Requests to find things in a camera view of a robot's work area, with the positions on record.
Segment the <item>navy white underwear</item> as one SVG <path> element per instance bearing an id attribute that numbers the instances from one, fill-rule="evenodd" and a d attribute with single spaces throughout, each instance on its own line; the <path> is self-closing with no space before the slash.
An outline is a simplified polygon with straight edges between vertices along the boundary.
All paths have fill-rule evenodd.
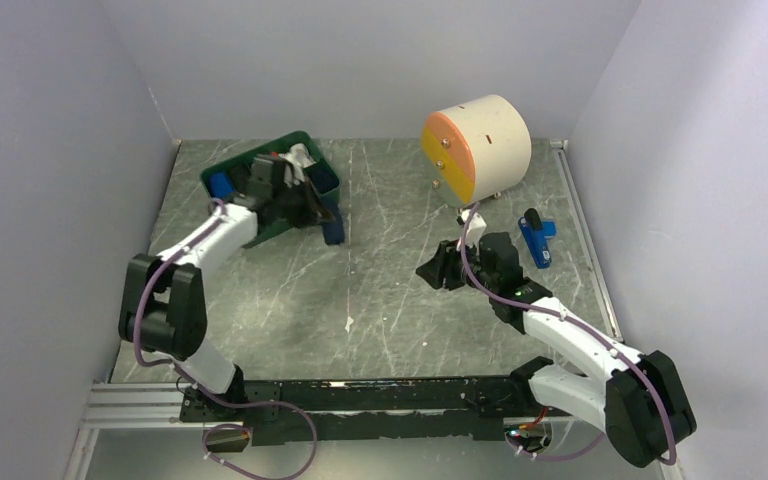
<path id="1" fill-rule="evenodd" d="M 323 240 L 326 245 L 336 246 L 345 242 L 345 226 L 338 202 L 332 198 L 323 198 L 323 205 L 333 217 L 321 224 Z"/>

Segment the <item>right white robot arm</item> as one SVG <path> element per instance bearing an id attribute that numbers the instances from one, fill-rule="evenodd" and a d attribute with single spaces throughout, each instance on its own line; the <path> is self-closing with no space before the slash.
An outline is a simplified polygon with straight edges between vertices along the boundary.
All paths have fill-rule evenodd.
<path id="1" fill-rule="evenodd" d="M 644 354 L 573 314 L 548 288 L 524 274 L 506 232 L 485 234 L 461 251 L 442 241 L 417 276 L 433 289 L 472 287 L 488 298 L 496 317 L 565 357 L 568 370 L 537 358 L 513 372 L 512 407 L 532 415 L 541 407 L 572 414 L 597 428 L 628 463 L 642 468 L 673 460 L 677 444 L 697 422 L 673 360 Z"/>

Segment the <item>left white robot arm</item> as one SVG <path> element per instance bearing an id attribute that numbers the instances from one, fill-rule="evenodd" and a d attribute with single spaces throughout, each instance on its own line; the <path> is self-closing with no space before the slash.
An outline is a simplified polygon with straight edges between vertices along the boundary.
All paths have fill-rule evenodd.
<path id="1" fill-rule="evenodd" d="M 118 332 L 137 364 L 171 367 L 207 395 L 219 419 L 238 417 L 247 400 L 244 372 L 207 338 L 205 281 L 274 225 L 321 227 L 327 242 L 341 242 L 338 202 L 328 195 L 339 183 L 325 162 L 301 152 L 258 154 L 211 175 L 207 220 L 159 254 L 134 256 L 126 268 Z"/>

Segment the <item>navy rolled underwear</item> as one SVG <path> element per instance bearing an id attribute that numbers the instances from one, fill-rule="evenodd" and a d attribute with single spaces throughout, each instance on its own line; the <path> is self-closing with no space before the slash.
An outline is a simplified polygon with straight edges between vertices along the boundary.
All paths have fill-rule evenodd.
<path id="1" fill-rule="evenodd" d="M 339 187 L 340 179 L 327 163 L 315 163 L 306 169 L 306 173 L 319 194 L 327 194 Z"/>

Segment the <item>white rolled underwear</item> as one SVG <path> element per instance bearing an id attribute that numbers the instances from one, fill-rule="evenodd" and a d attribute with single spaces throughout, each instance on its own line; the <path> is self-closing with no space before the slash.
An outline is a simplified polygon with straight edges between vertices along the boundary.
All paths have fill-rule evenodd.
<path id="1" fill-rule="evenodd" d="M 305 182 L 305 169 L 315 164 L 308 148 L 303 143 L 296 143 L 285 153 L 279 156 L 289 163 L 285 169 L 284 181 L 287 186 L 294 186 Z"/>

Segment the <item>black rolled underwear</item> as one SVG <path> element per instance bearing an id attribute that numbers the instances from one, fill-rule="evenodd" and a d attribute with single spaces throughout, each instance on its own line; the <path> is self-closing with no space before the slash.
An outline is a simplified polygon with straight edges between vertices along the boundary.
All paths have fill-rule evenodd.
<path id="1" fill-rule="evenodd" d="M 236 192 L 245 194 L 251 178 L 251 170 L 247 164 L 235 165 L 228 169 L 229 182 Z"/>

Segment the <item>blue rolled underwear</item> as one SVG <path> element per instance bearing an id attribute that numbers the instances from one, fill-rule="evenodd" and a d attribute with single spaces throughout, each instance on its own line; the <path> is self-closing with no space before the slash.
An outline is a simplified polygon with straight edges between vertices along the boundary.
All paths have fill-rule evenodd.
<path id="1" fill-rule="evenodd" d="M 227 199 L 236 192 L 226 172 L 214 173 L 209 178 L 209 192 L 212 198 Z"/>

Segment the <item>green divided storage tray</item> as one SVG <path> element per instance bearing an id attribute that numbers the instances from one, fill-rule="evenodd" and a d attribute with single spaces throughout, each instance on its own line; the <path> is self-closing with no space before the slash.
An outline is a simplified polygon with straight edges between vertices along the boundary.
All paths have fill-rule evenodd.
<path id="1" fill-rule="evenodd" d="M 319 226 L 327 245 L 345 241 L 340 179 L 305 131 L 294 131 L 203 170 L 210 197 L 256 215 L 248 248 L 291 228 Z"/>

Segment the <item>blue black hand tool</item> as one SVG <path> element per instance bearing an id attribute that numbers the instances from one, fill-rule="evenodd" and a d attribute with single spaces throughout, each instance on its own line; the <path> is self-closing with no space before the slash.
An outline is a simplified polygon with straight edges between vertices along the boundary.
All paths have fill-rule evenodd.
<path id="1" fill-rule="evenodd" d="M 518 226 L 535 266 L 549 268 L 552 263 L 549 240 L 557 234 L 555 222 L 542 219 L 535 208 L 529 208 L 519 218 Z"/>

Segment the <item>round cream drawer cabinet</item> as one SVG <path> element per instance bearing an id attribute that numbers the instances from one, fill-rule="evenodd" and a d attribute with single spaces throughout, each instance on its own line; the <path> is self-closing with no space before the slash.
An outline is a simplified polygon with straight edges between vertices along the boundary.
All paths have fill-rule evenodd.
<path id="1" fill-rule="evenodd" d="M 420 145 L 428 159 L 432 187 L 453 207 L 518 185 L 532 156 L 524 119 L 496 94 L 429 114 Z"/>

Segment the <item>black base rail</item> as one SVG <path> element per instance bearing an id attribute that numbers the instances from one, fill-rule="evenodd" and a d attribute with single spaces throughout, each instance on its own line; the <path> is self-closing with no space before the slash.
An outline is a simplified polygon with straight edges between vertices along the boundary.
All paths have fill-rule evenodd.
<path id="1" fill-rule="evenodd" d="M 184 392 L 186 425 L 236 423 L 251 429 L 256 446 L 289 442 L 467 437 L 497 441 L 553 416 L 505 375 L 365 380 L 248 380 L 245 406 L 234 394 L 212 400 L 195 387 Z"/>

